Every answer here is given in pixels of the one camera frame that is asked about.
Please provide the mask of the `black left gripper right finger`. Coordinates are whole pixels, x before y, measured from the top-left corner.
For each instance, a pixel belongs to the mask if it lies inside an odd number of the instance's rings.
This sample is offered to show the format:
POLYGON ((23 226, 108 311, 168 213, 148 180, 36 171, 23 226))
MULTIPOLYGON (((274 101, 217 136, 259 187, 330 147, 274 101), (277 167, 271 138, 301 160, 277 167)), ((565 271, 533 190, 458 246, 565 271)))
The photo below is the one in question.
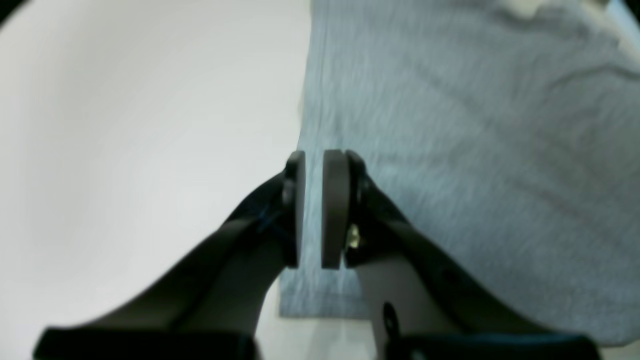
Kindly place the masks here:
POLYGON ((499 301, 421 234, 351 150, 323 155, 322 267, 358 276, 380 360, 599 360, 499 301))

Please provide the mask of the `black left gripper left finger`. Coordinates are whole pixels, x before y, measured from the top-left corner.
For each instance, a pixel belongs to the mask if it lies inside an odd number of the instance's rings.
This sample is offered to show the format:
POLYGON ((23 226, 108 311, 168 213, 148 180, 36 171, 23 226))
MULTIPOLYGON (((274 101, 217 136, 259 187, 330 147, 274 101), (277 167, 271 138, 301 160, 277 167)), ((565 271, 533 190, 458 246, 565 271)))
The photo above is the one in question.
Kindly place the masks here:
POLYGON ((153 285, 98 319, 47 328, 35 358, 261 360, 266 294, 300 262, 305 191, 306 155, 295 151, 153 285))

